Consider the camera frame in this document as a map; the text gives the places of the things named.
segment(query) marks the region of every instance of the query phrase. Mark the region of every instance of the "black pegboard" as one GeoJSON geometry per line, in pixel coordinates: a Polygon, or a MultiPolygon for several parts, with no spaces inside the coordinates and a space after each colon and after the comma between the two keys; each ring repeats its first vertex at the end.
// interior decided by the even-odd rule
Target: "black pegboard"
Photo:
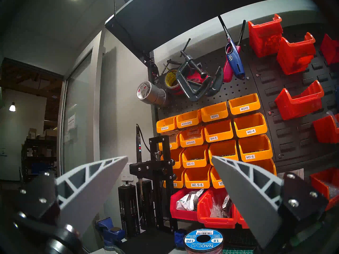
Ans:
{"type": "MultiPolygon", "coordinates": [[[[234,116],[231,114],[227,102],[229,113],[227,119],[256,112],[262,113],[267,122],[268,132],[266,135],[272,144],[273,160],[276,167],[311,160],[338,150],[338,145],[318,143],[312,126],[312,122],[324,117],[328,110],[331,110],[334,114],[337,113],[334,89],[339,85],[339,79],[334,76],[331,67],[326,65],[324,57],[319,52],[326,28],[323,24],[302,24],[284,27],[283,36],[289,42],[303,41],[306,32],[310,32],[316,39],[315,48],[317,54],[309,64],[308,69],[305,72],[289,76],[286,76],[280,68],[276,61],[276,54],[257,58],[249,45],[249,39],[244,39],[240,56],[249,80],[242,81],[233,77],[230,83],[222,85],[220,92],[215,96],[202,97],[198,102],[194,103],[184,95],[172,96],[169,107],[157,109],[159,120],[247,94],[257,93],[261,104],[259,110],[234,116]],[[304,117],[283,121],[274,102],[281,90],[285,87],[291,96],[294,96],[303,92],[316,79],[319,80],[325,92],[322,98],[322,109],[304,117]]],[[[197,63],[201,62],[202,67],[209,74],[215,74],[217,68],[219,66],[223,67],[226,61],[225,49],[220,48],[195,59],[195,61],[197,63]]],[[[156,80],[155,84],[159,88],[166,89],[164,78],[165,74],[156,80]]],[[[233,122],[232,128],[235,135],[234,139],[238,139],[233,122]]]]}

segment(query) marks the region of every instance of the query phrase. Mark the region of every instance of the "door frame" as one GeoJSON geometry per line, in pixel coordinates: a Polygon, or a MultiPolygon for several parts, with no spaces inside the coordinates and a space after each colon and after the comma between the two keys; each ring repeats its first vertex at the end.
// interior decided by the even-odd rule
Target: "door frame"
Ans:
{"type": "Polygon", "coordinates": [[[88,113],[87,113],[87,141],[86,141],[86,163],[100,160],[100,143],[99,143],[99,109],[100,109],[100,81],[101,81],[101,65],[102,55],[104,54],[104,37],[103,29],[97,36],[86,46],[74,62],[74,65],[67,71],[63,77],[61,88],[59,115],[58,115],[58,138],[57,138],[57,173],[61,176],[65,173],[63,165],[63,128],[64,113],[66,104],[66,92],[68,80],[72,73],[78,68],[82,61],[90,54],[91,64],[89,70],[89,93],[88,93],[88,113]]]}

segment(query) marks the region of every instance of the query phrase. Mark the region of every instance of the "wall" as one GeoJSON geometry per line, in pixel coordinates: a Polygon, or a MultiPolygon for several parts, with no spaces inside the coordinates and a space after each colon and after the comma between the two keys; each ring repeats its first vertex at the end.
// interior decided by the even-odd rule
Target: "wall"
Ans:
{"type": "Polygon", "coordinates": [[[35,128],[43,133],[46,98],[7,89],[3,92],[5,106],[0,109],[0,148],[7,156],[0,156],[0,179],[19,180],[21,165],[21,144],[25,142],[28,130],[35,128]],[[15,101],[15,112],[9,111],[15,101]]]}
{"type": "MultiPolygon", "coordinates": [[[[151,106],[139,101],[136,90],[148,80],[147,67],[143,65],[118,39],[106,31],[102,58],[100,86],[100,159],[126,155],[128,162],[135,163],[136,123],[148,143],[153,137],[151,106]]],[[[150,155],[142,143],[142,159],[150,155]]],[[[115,183],[104,204],[106,216],[115,226],[121,227],[118,187],[115,183]]]]}
{"type": "MultiPolygon", "coordinates": [[[[291,26],[301,23],[325,22],[317,5],[312,0],[267,0],[247,5],[221,15],[234,42],[239,39],[242,21],[252,21],[260,24],[272,20],[277,13],[281,18],[281,26],[291,26]]],[[[162,63],[166,60],[180,61],[182,50],[191,38],[185,52],[193,58],[210,53],[226,45],[225,32],[218,17],[210,19],[192,29],[180,34],[154,50],[154,60],[159,70],[163,70],[162,63]]],[[[248,24],[245,26],[243,38],[248,38],[248,24]]]]}

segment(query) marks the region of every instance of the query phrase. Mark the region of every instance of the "wire spool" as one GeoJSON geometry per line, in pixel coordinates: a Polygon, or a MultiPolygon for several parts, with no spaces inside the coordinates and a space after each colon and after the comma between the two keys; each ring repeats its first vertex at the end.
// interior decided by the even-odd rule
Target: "wire spool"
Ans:
{"type": "Polygon", "coordinates": [[[177,78],[176,78],[177,70],[171,69],[168,71],[165,77],[165,86],[167,89],[170,90],[170,92],[174,95],[183,94],[180,85],[178,84],[177,78]]]}
{"type": "Polygon", "coordinates": [[[168,104],[166,92],[149,81],[145,81],[139,85],[137,98],[150,105],[166,106],[168,104]]]}
{"type": "Polygon", "coordinates": [[[197,229],[184,238],[188,254],[222,254],[223,242],[222,234],[213,229],[197,229]]]}

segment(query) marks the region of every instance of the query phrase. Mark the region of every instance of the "ceiling light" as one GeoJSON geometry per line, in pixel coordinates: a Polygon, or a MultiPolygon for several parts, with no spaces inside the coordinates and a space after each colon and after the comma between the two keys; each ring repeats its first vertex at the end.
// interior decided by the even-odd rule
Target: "ceiling light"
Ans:
{"type": "Polygon", "coordinates": [[[10,111],[15,112],[15,104],[12,102],[12,105],[10,106],[10,111]]]}

